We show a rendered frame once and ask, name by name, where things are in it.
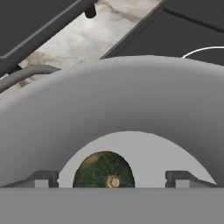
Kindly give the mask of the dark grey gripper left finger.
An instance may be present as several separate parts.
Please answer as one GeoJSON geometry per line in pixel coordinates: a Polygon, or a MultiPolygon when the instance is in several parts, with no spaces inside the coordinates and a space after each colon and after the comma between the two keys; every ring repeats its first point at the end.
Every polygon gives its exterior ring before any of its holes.
{"type": "Polygon", "coordinates": [[[58,188],[57,171],[35,171],[26,179],[4,185],[3,188],[58,188]]]}

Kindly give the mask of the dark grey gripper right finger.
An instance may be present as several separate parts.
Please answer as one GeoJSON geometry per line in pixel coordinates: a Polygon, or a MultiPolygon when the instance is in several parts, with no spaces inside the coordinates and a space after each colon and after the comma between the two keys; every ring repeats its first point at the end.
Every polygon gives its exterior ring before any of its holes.
{"type": "Polygon", "coordinates": [[[192,187],[216,187],[216,184],[201,180],[193,176],[189,171],[166,171],[166,187],[192,188],[192,187]]]}

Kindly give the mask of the green squash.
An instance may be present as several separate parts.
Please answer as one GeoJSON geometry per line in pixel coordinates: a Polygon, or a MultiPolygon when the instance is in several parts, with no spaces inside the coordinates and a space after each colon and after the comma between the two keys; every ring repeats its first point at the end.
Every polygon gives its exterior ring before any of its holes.
{"type": "Polygon", "coordinates": [[[135,187],[129,163],[113,151],[99,151],[86,157],[74,174],[73,188],[135,187]]]}

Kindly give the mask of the black hob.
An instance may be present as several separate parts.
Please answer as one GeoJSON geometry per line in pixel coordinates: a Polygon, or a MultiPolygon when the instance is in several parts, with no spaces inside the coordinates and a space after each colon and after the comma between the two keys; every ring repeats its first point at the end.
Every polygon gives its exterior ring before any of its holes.
{"type": "Polygon", "coordinates": [[[106,58],[159,55],[224,66],[224,0],[163,0],[106,58]]]}

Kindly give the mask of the dark grey cupboard door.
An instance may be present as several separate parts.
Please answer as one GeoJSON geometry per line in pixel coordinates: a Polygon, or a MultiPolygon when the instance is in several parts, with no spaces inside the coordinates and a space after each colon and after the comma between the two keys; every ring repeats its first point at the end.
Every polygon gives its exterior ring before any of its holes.
{"type": "Polygon", "coordinates": [[[97,0],[0,0],[0,77],[97,0]]]}

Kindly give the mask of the black round knob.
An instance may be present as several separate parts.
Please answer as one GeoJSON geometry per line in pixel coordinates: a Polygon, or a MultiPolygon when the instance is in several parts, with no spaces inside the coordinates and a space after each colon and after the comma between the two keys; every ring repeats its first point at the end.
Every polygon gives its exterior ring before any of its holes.
{"type": "Polygon", "coordinates": [[[86,11],[85,11],[86,18],[94,18],[96,16],[96,9],[94,5],[91,5],[86,11]]]}

